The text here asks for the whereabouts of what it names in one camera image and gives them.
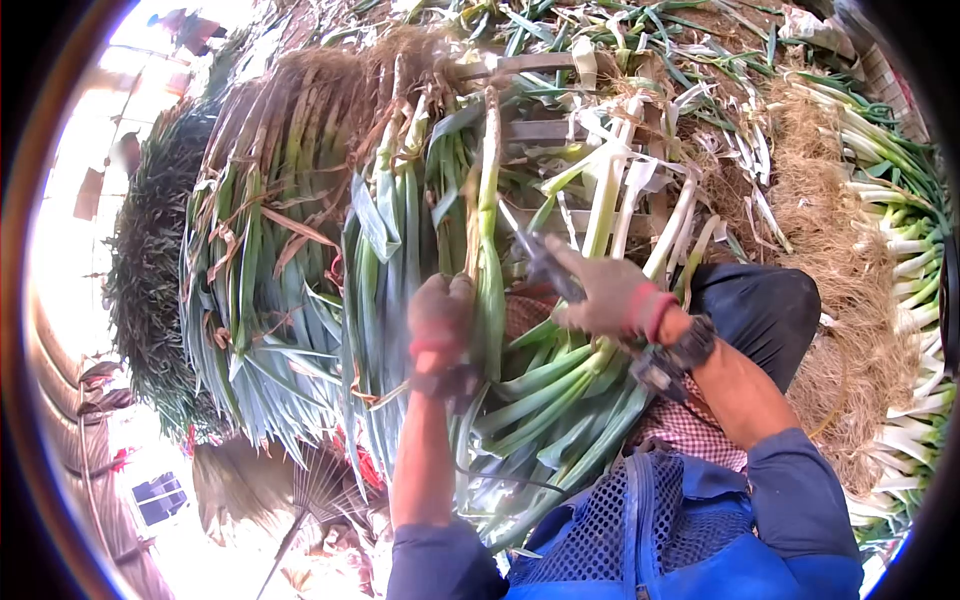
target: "black watch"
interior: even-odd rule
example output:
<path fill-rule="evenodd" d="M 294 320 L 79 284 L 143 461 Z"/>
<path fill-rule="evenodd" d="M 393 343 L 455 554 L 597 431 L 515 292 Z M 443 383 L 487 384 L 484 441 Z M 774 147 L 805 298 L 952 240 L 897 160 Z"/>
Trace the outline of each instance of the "black watch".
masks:
<path fill-rule="evenodd" d="M 453 405 L 455 415 L 462 415 L 480 388 L 482 373 L 472 364 L 457 364 L 442 371 L 415 372 L 410 375 L 411 391 Z"/>
<path fill-rule="evenodd" d="M 690 327 L 667 347 L 681 371 L 690 372 L 707 362 L 716 348 L 717 329 L 707 315 L 694 315 Z"/>
<path fill-rule="evenodd" d="M 684 403 L 687 374 L 707 362 L 716 348 L 716 327 L 710 317 L 696 315 L 690 327 L 669 347 L 648 346 L 630 373 L 654 394 Z"/>

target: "work glove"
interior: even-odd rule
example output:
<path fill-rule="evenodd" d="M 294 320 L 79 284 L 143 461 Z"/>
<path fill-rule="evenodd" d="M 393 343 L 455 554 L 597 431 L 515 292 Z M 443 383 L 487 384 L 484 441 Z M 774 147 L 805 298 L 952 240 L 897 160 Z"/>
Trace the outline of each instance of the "work glove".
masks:
<path fill-rule="evenodd" d="M 662 292 L 629 260 L 584 258 L 554 235 L 548 235 L 545 243 L 587 292 L 585 301 L 554 311 L 554 323 L 614 339 L 643 335 L 657 342 L 664 313 L 679 303 L 676 296 Z"/>
<path fill-rule="evenodd" d="M 473 322 L 473 281 L 464 273 L 427 279 L 410 299 L 407 326 L 416 372 L 458 363 L 467 350 Z"/>

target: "red glove cuff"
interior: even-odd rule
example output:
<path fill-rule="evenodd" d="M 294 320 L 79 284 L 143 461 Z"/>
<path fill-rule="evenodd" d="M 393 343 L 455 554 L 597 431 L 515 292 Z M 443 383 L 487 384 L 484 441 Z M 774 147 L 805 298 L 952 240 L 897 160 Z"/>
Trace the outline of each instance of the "red glove cuff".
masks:
<path fill-rule="evenodd" d="M 428 332 L 415 334 L 409 349 L 410 355 L 416 359 L 421 352 L 459 352 L 463 350 L 463 344 L 453 333 L 452 324 L 437 321 L 430 324 Z"/>
<path fill-rule="evenodd" d="M 640 321 L 632 324 L 633 333 L 639 328 L 648 342 L 656 344 L 663 315 L 674 304 L 680 304 L 677 297 L 662 292 L 653 281 L 639 284 L 630 297 L 630 314 Z"/>

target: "blue mesh vest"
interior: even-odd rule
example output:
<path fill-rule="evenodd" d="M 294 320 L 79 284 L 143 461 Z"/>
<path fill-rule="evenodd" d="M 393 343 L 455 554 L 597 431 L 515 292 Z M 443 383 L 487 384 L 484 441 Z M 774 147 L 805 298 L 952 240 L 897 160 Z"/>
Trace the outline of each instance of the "blue mesh vest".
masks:
<path fill-rule="evenodd" d="M 753 533 L 746 487 L 700 459 L 636 453 L 543 520 L 527 544 L 543 558 L 514 560 L 506 598 L 799 597 Z"/>

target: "pile of dry roots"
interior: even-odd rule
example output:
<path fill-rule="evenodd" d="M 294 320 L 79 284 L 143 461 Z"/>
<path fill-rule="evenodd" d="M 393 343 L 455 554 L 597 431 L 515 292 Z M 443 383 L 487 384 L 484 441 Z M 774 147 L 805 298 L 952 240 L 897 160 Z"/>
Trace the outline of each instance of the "pile of dry roots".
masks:
<path fill-rule="evenodd" d="M 774 124 L 774 185 L 769 201 L 777 222 L 794 246 L 785 254 L 754 238 L 744 196 L 749 186 L 732 161 L 702 160 L 704 189 L 756 262 L 800 269 L 817 282 L 826 315 L 787 392 L 804 430 L 854 493 L 873 486 L 873 473 L 858 449 L 869 443 L 887 408 L 911 397 L 904 373 L 916 372 L 917 351 L 906 336 L 895 336 L 890 296 L 894 262 L 882 240 L 855 250 L 850 221 L 856 198 L 841 188 L 844 166 L 839 136 L 824 138 L 819 128 L 835 129 L 831 116 L 805 100 L 785 94 L 774 80 L 764 94 Z M 754 218 L 757 228 L 763 220 Z"/>

